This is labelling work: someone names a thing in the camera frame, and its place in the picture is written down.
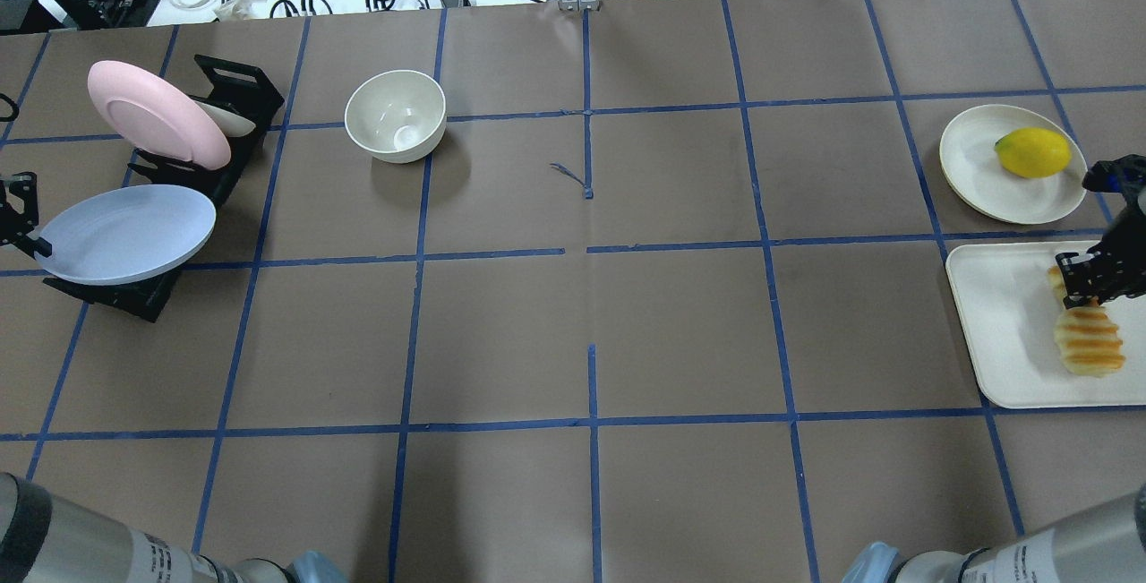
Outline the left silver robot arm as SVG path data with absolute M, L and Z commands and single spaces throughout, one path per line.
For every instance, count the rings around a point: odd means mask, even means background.
M 58 279 L 123 287 L 174 270 L 201 250 L 217 211 L 179 184 L 138 184 L 81 200 L 39 223 L 37 178 L 3 176 L 3 244 Z M 291 565 L 213 560 L 3 473 L 3 582 L 343 582 L 323 554 Z

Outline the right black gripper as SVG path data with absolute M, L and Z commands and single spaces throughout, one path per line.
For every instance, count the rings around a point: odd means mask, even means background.
M 1145 216 L 1143 216 L 1145 159 L 1131 153 L 1113 161 L 1096 161 L 1083 178 L 1093 194 L 1118 194 L 1125 206 L 1102 236 L 1099 253 L 1102 278 L 1099 292 L 1092 279 L 1092 253 L 1055 254 L 1057 276 L 1063 279 L 1063 308 L 1098 306 L 1120 297 L 1143 296 L 1145 285 Z

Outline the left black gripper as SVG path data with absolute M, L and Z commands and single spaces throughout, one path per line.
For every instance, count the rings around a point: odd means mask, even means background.
M 3 175 L 1 184 L 1 244 L 15 245 L 28 257 L 53 255 L 53 245 L 34 233 L 39 224 L 36 174 Z

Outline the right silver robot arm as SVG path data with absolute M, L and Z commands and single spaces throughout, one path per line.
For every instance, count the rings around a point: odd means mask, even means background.
M 1010 408 L 1143 404 L 1143 155 L 1093 164 L 1125 205 L 1097 243 L 984 244 L 948 258 L 979 386 Z M 847 582 L 1143 582 L 1143 487 L 1007 544 L 865 547 Z

